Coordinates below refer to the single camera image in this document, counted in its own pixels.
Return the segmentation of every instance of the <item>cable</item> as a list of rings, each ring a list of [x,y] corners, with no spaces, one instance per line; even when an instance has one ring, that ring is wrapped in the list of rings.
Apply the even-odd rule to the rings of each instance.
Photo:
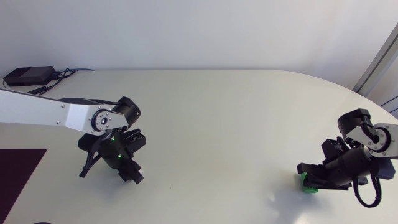
[[[110,102],[106,100],[97,100],[97,99],[88,99],[97,103],[102,103],[102,104],[107,104],[107,105],[121,105],[122,103],[120,102]]]
[[[398,110],[398,108],[393,109],[392,111],[390,111],[390,113],[392,113],[392,112],[394,112],[394,111],[396,111],[396,110]]]
[[[47,90],[45,90],[45,91],[39,93],[38,95],[41,96],[41,95],[43,95],[44,93],[50,91],[52,88],[54,88],[56,85],[58,85],[64,78],[67,78],[67,77],[73,75],[76,71],[77,71],[77,70],[70,70],[69,68],[67,68],[65,71],[63,71],[63,75],[57,80],[57,82],[55,82],[54,85],[48,86]]]
[[[73,68],[73,69],[66,68],[64,71],[53,72],[52,79],[57,80],[57,81],[52,86],[42,86],[40,88],[29,91],[28,93],[41,96],[44,93],[50,91],[56,85],[58,85],[64,78],[70,77],[71,75],[73,75],[74,73],[76,73],[79,70],[94,71],[93,69],[90,69],[90,68]]]
[[[387,101],[387,102],[383,103],[383,104],[382,104],[382,105],[380,105],[380,106],[384,106],[384,105],[386,105],[386,104],[390,103],[392,100],[394,100],[394,99],[396,99],[396,98],[398,98],[398,96],[396,96],[396,97],[394,97],[393,99],[391,99],[391,100],[389,100],[389,101]]]
[[[381,201],[381,185],[380,185],[380,180],[378,177],[374,177],[371,176],[372,178],[372,183],[373,183],[373,187],[374,190],[376,191],[376,197],[374,198],[374,202],[372,204],[366,204],[360,194],[359,194],[359,190],[358,190],[358,178],[354,179],[354,193],[355,193],[355,197],[358,199],[358,201],[361,203],[361,205],[365,206],[366,208],[373,208],[376,207],[380,204]]]

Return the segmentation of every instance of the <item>white table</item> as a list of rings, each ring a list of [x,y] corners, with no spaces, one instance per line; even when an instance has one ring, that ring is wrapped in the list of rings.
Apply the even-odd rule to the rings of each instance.
[[[324,160],[341,115],[366,108],[373,123],[398,124],[333,83],[275,70],[82,71],[45,96],[130,97],[144,180],[124,183],[102,160],[82,179],[82,133],[2,123],[2,148],[47,149],[6,223],[396,223],[397,178],[382,180],[372,209],[353,189],[301,191],[296,165]],[[371,184],[360,191],[374,199]]]

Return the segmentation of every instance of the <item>green object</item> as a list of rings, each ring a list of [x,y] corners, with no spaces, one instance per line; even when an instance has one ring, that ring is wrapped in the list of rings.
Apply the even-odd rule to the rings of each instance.
[[[305,193],[317,193],[318,192],[318,188],[316,188],[316,187],[306,187],[306,186],[304,186],[304,179],[305,179],[305,177],[307,176],[307,173],[306,172],[304,172],[304,173],[302,173],[301,174],[301,186],[303,187],[303,191],[305,192]]]

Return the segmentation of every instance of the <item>power adapter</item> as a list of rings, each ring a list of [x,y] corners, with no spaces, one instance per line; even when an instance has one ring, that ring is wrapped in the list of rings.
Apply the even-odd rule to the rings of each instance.
[[[4,77],[9,86],[47,85],[55,72],[53,66],[17,68]]]

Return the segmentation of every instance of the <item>robotic arm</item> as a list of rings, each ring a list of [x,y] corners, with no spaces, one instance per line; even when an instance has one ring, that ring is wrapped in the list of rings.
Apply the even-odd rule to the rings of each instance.
[[[322,164],[301,163],[297,166],[305,192],[317,192],[318,189],[348,190],[353,186],[355,196],[362,205],[368,208],[379,205],[379,179],[388,180],[395,174],[390,159],[398,159],[398,125],[373,125],[370,119],[369,112],[364,109],[346,113],[338,119],[343,137],[327,139],[322,144],[325,155]],[[376,199],[372,204],[363,202],[358,190],[359,185],[368,183],[368,175],[376,191]]]
[[[141,115],[129,98],[122,97],[118,102],[83,98],[54,100],[1,89],[0,101],[3,104],[0,122],[65,126],[86,133],[78,142],[78,147],[88,153],[80,177],[85,177],[95,162],[103,158],[119,171],[124,181],[133,180],[138,184],[143,179],[141,167],[132,157],[146,144],[146,139],[139,129],[126,132]]]

